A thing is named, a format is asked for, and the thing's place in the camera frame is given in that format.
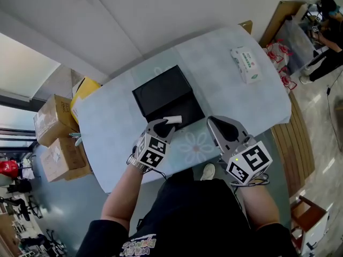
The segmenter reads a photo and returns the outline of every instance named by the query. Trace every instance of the floor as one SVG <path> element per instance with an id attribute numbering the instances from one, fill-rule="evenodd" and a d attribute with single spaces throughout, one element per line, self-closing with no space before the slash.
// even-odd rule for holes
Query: floor
<path id="1" fill-rule="evenodd" d="M 315 250 L 319 257 L 334 252 L 342 243 L 343 235 L 343 153 L 339 150 L 331 125 L 326 95 L 328 86 L 333 84 L 341 71 L 343 67 L 307 85 L 297 80 L 298 86 L 293 91 L 309 132 L 316 167 L 299 193 L 330 212 L 327 234 Z M 343 75 L 334 84 L 329 96 L 335 129 L 337 125 L 333 107 L 335 100 L 340 97 L 343 97 Z"/>
<path id="2" fill-rule="evenodd" d="M 272 133 L 270 130 L 266 131 L 257 139 L 263 141 L 273 158 L 273 166 L 267 170 L 271 180 L 267 189 L 280 209 L 282 224 L 289 227 L 290 211 L 287 184 Z M 38 146 L 34 154 L 40 157 L 45 149 L 44 146 Z M 195 180 L 200 179 L 204 165 L 200 164 L 193 168 Z M 66 245 L 69 254 L 74 256 L 89 223 L 100 217 L 107 194 L 103 192 L 93 175 L 69 182 L 60 180 L 48 183 L 39 158 L 33 161 L 33 166 L 35 174 L 41 176 L 41 178 L 35 179 L 33 184 L 33 194 L 41 205 L 43 215 L 43 218 L 37 220 L 37 223 L 43 232 L 45 229 L 55 230 L 57 237 Z M 219 165 L 216 165 L 214 177 L 225 180 L 227 184 L 233 180 L 230 175 L 225 174 Z M 142 185 L 131 220 L 130 234 L 135 232 L 138 220 L 150 210 L 163 181 L 163 179 L 159 179 Z"/>

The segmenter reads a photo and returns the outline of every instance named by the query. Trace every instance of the human arm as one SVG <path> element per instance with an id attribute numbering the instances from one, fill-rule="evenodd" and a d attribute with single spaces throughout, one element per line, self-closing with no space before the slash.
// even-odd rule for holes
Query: human arm
<path id="1" fill-rule="evenodd" d="M 258 230 L 280 223 L 279 209 L 264 186 L 241 187 L 240 190 L 252 228 Z"/>
<path id="2" fill-rule="evenodd" d="M 330 25 L 329 23 L 330 23 L 330 20 L 323 21 L 322 22 L 322 29 L 321 29 L 321 31 L 327 30 L 329 28 L 329 25 Z"/>
<path id="3" fill-rule="evenodd" d="M 136 207 L 142 178 L 143 172 L 129 164 L 103 205 L 102 220 L 117 222 L 129 232 L 130 220 Z"/>

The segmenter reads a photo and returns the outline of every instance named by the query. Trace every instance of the light blue tablecloth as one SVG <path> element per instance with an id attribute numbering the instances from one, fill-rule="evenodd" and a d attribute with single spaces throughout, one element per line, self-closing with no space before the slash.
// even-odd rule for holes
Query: light blue tablecloth
<path id="1" fill-rule="evenodd" d="M 253 51 L 262 81 L 243 82 L 230 55 L 239 46 Z M 239 120 L 252 135 L 289 121 L 291 106 L 284 86 L 261 47 L 243 28 L 223 28 L 191 39 L 124 72 L 81 104 L 79 124 L 86 154 L 105 192 L 120 179 L 132 145 L 147 125 L 132 90 L 175 65 L 187 78 L 205 116 Z M 158 169 L 170 175 L 218 155 L 202 119 L 175 133 L 170 153 Z M 143 183 L 157 178 L 161 176 L 150 172 Z"/>

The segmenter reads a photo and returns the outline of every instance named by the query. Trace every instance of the white paper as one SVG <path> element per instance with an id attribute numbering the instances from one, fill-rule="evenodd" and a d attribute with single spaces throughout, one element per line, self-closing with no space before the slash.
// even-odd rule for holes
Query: white paper
<path id="1" fill-rule="evenodd" d="M 168 120 L 168 122 L 166 122 L 166 124 L 180 124 L 180 123 L 182 123 L 182 116 L 181 115 L 163 117 L 163 119 Z"/>
<path id="2" fill-rule="evenodd" d="M 73 107 L 71 108 L 71 111 L 73 114 L 78 118 L 78 109 L 80 108 L 80 105 L 82 103 L 82 99 L 80 97 L 77 97 L 75 100 L 75 103 L 73 104 Z"/>
<path id="3" fill-rule="evenodd" d="M 61 157 L 61 152 L 59 151 L 58 147 L 55 147 L 54 152 L 53 152 L 53 159 L 54 159 L 55 163 L 58 162 L 60 157 Z"/>

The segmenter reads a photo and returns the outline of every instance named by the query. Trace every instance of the white sneaker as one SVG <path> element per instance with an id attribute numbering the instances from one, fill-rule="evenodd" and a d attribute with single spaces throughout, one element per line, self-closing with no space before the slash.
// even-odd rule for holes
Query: white sneaker
<path id="1" fill-rule="evenodd" d="M 303 70 L 301 71 L 301 73 L 303 74 L 303 75 L 310 75 L 311 73 L 312 73 L 312 68 L 310 67 L 310 66 L 306 66 L 306 67 L 304 67 L 303 68 Z"/>
<path id="2" fill-rule="evenodd" d="M 200 181 L 203 180 L 212 180 L 215 173 L 215 166 L 214 164 L 207 164 L 205 165 L 204 172 Z"/>
<path id="3" fill-rule="evenodd" d="M 303 85 L 312 83 L 312 81 L 310 80 L 310 78 L 309 78 L 307 75 L 301 75 L 301 76 L 299 77 L 299 80 L 300 80 L 300 82 L 301 82 Z"/>

